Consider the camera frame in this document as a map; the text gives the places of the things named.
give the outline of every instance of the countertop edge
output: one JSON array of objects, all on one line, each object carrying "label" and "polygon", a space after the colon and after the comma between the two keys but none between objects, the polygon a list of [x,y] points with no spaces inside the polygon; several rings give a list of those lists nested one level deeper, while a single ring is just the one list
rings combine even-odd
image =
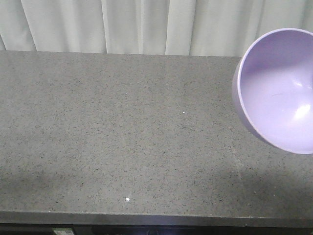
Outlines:
[{"label": "countertop edge", "polygon": [[313,219],[2,211],[0,212],[0,223],[310,228],[313,225]]}]

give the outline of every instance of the curtain fold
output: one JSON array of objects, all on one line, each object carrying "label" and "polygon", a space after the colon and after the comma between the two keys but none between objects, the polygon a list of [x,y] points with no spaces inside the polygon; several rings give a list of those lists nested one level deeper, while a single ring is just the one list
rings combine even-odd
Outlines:
[{"label": "curtain fold", "polygon": [[36,50],[21,0],[0,0],[0,35],[7,50]]},{"label": "curtain fold", "polygon": [[22,0],[38,51],[106,52],[98,0]]},{"label": "curtain fold", "polygon": [[0,0],[0,49],[242,56],[312,22],[313,0]]},{"label": "curtain fold", "polygon": [[1,35],[0,35],[0,50],[6,50]]}]

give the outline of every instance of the bowl rim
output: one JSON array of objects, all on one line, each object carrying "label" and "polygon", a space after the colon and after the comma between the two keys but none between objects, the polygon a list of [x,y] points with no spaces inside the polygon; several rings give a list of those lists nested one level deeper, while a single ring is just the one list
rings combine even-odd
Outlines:
[{"label": "bowl rim", "polygon": [[283,149],[285,151],[291,152],[291,153],[297,153],[297,154],[312,154],[313,153],[313,149],[311,151],[295,151],[293,149],[289,149],[289,148],[285,148],[285,147],[281,147],[277,144],[274,144],[272,141],[270,141],[266,136],[264,136],[260,130],[255,126],[255,124],[253,123],[253,121],[251,120],[250,116],[248,115],[248,112],[246,110],[245,104],[243,102],[243,98],[242,98],[242,92],[241,92],[241,75],[242,75],[242,69],[243,66],[245,64],[246,58],[247,56],[250,54],[251,50],[259,43],[259,41],[261,41],[262,39],[264,39],[265,37],[274,34],[274,33],[278,33],[278,32],[282,32],[282,31],[297,31],[297,32],[302,32],[305,34],[308,34],[310,36],[313,37],[313,33],[309,32],[307,30],[304,29],[299,29],[299,28],[279,28],[279,29],[275,29],[272,30],[268,33],[263,34],[262,36],[260,36],[258,39],[256,39],[251,46],[249,46],[249,48],[246,50],[246,52],[244,53],[243,57],[241,58],[240,61],[240,65],[239,65],[239,70],[238,70],[238,74],[237,74],[237,92],[238,92],[238,97],[239,97],[239,103],[241,105],[241,108],[244,112],[245,117],[247,118],[248,122],[250,123],[250,125],[252,126],[252,128],[268,143],[270,143],[271,145]]}]

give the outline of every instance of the purple bowl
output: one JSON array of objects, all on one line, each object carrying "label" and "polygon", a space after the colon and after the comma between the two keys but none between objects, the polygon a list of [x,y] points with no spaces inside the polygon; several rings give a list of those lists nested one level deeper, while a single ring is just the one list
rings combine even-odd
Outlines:
[{"label": "purple bowl", "polygon": [[236,111],[259,139],[313,153],[313,33],[281,28],[246,51],[232,84]]}]

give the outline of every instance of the speckled granite surface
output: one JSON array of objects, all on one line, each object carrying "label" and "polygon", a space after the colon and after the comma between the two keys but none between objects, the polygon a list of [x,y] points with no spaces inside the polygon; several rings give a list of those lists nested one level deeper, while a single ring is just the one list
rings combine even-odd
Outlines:
[{"label": "speckled granite surface", "polygon": [[313,157],[241,125],[238,61],[0,51],[0,223],[313,226]]}]

